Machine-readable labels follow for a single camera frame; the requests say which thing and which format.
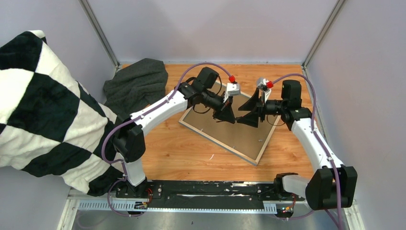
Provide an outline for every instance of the cable connector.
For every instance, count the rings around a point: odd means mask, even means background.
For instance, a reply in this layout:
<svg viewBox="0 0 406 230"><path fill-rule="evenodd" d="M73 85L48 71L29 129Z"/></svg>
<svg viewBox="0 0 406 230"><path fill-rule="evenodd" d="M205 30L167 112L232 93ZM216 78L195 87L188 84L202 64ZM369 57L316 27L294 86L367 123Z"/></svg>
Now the cable connector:
<svg viewBox="0 0 406 230"><path fill-rule="evenodd" d="M272 83L272 81L269 81L269 82L267 82L267 88L268 89L270 89L270 88L272 88L273 87L273 83Z"/></svg>
<svg viewBox="0 0 406 230"><path fill-rule="evenodd" d="M234 77L234 75L231 75L231 76L228 78L228 80L229 80L231 83L236 82L236 78Z"/></svg>

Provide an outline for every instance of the wooden surface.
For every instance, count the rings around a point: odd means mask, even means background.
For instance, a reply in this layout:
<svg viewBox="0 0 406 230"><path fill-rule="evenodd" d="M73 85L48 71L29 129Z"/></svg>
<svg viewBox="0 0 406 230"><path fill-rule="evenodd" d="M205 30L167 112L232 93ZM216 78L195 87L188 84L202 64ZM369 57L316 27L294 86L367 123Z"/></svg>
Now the wooden surface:
<svg viewBox="0 0 406 230"><path fill-rule="evenodd" d="M218 92L220 83L214 84L210 89L213 92ZM219 95L224 93L226 82L223 83ZM246 115L247 111L239 111L238 108L250 99L251 95L241 92L241 95L234 96L231 107L235 117ZM207 108L203 104L198 104L195 107L196 111L206 111ZM270 116L268 120L271 124L277 125L280 116ZM225 150L238 155L239 157L257 165L266 146L275 130L276 126L268 122L261 123L258 128L247 126L235 122L218 122L213 119L213 110L199 114L192 109L188 109L179 122L187 128L193 130L201 136L213 141L217 145L222 146Z"/></svg>
<svg viewBox="0 0 406 230"><path fill-rule="evenodd" d="M166 65L169 74L167 93L177 84L189 64ZM265 77L270 81L288 73L302 73L299 65L222 65L233 74L241 91L252 95L256 80ZM192 69L185 77L197 76L203 66ZM227 75L216 70L223 81ZM303 106L311 108L305 81L302 84ZM281 98L282 83L277 83L269 99ZM278 173L294 172L311 178L310 161L295 135L286 126L276 127L269 145L257 166L224 150L181 125L178 113L154 128L146 137L147 150L142 157L144 171L152 180L219 180L219 181L273 181Z"/></svg>

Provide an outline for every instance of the black cable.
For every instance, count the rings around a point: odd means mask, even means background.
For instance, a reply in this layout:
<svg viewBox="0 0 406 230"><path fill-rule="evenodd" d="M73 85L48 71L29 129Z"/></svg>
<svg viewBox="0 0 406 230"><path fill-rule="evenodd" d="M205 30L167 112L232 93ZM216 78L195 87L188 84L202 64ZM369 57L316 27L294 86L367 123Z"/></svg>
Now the black cable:
<svg viewBox="0 0 406 230"><path fill-rule="evenodd" d="M191 78L188 78L185 82L186 82L186 83L189 83L189 82L191 82L191 81L194 80L194 79L196 79L196 77L191 77Z"/></svg>
<svg viewBox="0 0 406 230"><path fill-rule="evenodd" d="M260 193L260 194L258 194L258 195L261 195L261 194L264 194L264 193L270 192L270 191L272 191L273 189L274 189L274 188L268 189L267 191L262 192L262 193Z"/></svg>
<svg viewBox="0 0 406 230"><path fill-rule="evenodd" d="M194 111L195 113L197 113L197 114L205 114L205 113L207 113L207 112L210 110L210 108L209 108L209 109L207 109L207 110L204 111L204 112L197 112L197 111L194 109L195 106L196 106L196 105L194 105L194 106L192 107L192 109L193 109L193 111Z"/></svg>
<svg viewBox="0 0 406 230"><path fill-rule="evenodd" d="M223 87L223 83L221 82L220 75L218 75L218 77L217 77L217 78L220 80L220 88L218 89L218 92L216 93L216 95L218 95L218 94L220 93L221 88Z"/></svg>
<svg viewBox="0 0 406 230"><path fill-rule="evenodd" d="M286 124L285 122L284 122L283 124L281 124L281 125L274 125L274 124L271 124L271 123L269 122L269 120L268 120L268 116L269 116L269 115L267 115L267 122L268 122L271 126L283 126L284 124Z"/></svg>

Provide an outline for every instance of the gray wall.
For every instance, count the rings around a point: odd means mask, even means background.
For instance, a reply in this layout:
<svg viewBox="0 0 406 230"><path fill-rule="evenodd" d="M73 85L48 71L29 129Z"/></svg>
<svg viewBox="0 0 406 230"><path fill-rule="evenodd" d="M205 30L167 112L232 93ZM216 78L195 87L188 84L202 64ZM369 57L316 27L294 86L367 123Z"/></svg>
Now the gray wall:
<svg viewBox="0 0 406 230"><path fill-rule="evenodd" d="M301 62L336 0L89 0L121 62Z"/></svg>
<svg viewBox="0 0 406 230"><path fill-rule="evenodd" d="M102 85L114 67L77 0L13 0L0 3L0 46L25 30L43 30L48 45L72 76L102 101ZM0 168L0 229L54 230L68 195L62 178L36 178Z"/></svg>
<svg viewBox="0 0 406 230"><path fill-rule="evenodd" d="M358 171L368 230L404 226L406 2L348 0L309 66L329 144Z"/></svg>

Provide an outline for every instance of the black and white checkered blanket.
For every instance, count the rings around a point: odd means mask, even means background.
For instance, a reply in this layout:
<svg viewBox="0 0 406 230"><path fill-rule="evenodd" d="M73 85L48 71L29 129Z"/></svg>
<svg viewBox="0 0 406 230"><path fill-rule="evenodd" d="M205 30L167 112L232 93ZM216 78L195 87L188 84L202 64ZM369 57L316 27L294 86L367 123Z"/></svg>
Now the black and white checkered blanket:
<svg viewBox="0 0 406 230"><path fill-rule="evenodd" d="M0 167L58 175L92 196L122 177L119 166L101 158L116 114L71 77L42 31L0 47L0 101ZM112 144L106 156L116 157Z"/></svg>

